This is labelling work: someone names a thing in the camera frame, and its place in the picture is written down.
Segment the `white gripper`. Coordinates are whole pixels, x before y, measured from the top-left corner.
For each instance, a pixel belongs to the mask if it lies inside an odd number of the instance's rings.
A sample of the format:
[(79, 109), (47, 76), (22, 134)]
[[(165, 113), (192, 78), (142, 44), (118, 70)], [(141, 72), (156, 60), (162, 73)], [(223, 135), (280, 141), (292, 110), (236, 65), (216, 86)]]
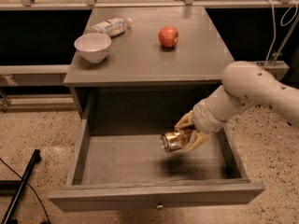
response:
[(218, 120), (208, 110), (206, 100), (203, 99), (197, 103), (192, 111), (186, 113), (175, 125), (174, 130), (192, 131), (188, 144), (183, 148), (185, 151), (192, 151), (203, 145), (211, 136), (211, 133), (217, 133), (226, 124), (225, 121)]

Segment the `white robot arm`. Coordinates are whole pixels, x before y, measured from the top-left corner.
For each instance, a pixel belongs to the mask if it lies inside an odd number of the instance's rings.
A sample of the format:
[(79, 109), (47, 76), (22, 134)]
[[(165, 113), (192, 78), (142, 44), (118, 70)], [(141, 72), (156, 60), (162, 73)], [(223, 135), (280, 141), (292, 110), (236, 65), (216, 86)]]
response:
[(183, 149), (191, 151), (198, 148), (231, 116), (253, 105), (266, 106), (292, 126), (299, 127), (299, 90), (282, 84), (255, 63), (234, 62), (224, 68), (221, 85), (176, 124), (176, 131), (194, 126)]

